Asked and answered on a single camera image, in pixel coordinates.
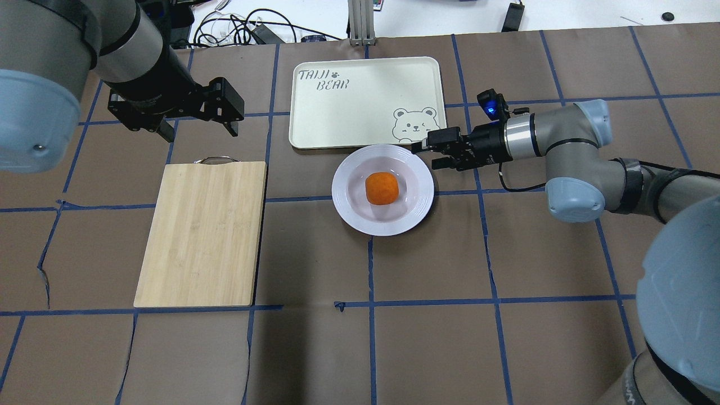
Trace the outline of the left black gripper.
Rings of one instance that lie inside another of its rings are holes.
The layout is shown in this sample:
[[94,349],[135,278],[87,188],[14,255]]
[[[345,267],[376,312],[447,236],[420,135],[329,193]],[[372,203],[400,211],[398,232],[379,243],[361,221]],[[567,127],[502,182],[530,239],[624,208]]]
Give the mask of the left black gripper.
[[224,77],[208,85],[195,82],[172,48],[140,77],[128,82],[108,82],[111,96],[107,108],[130,131],[157,133],[168,143],[175,130],[167,119],[196,118],[221,123],[232,137],[239,136],[245,118],[245,102]]

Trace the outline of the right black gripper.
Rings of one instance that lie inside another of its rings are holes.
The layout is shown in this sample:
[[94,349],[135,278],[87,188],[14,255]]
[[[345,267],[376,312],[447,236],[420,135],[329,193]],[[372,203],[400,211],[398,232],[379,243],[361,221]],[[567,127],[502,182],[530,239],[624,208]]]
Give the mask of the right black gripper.
[[454,169],[462,172],[510,161],[502,122],[476,126],[467,135],[462,135],[458,127],[433,130],[426,141],[411,144],[412,154],[429,151],[443,155],[431,161],[434,171]]

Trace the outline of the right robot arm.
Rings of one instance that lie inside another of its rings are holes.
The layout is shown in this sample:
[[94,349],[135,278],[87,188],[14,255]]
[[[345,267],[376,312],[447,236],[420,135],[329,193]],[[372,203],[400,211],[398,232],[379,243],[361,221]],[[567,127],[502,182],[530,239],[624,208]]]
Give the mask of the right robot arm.
[[718,403],[718,175],[637,159],[605,160],[612,141],[604,100],[550,112],[510,112],[501,95],[483,94],[489,123],[463,135],[458,127],[422,130],[412,153],[432,151],[433,169],[459,172],[530,158],[546,165],[548,211],[568,223],[604,212],[654,218],[663,228],[642,261],[638,354],[602,404]]

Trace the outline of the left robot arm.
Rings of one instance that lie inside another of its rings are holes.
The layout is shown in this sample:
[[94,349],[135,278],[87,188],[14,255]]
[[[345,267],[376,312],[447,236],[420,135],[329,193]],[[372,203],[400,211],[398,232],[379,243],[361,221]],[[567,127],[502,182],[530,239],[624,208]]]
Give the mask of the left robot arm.
[[[160,7],[150,16],[151,6]],[[128,130],[168,142],[171,118],[221,123],[232,136],[244,100],[224,77],[201,85],[172,48],[173,1],[3,1],[1,167],[51,170],[82,115],[90,72],[108,87],[108,109]]]

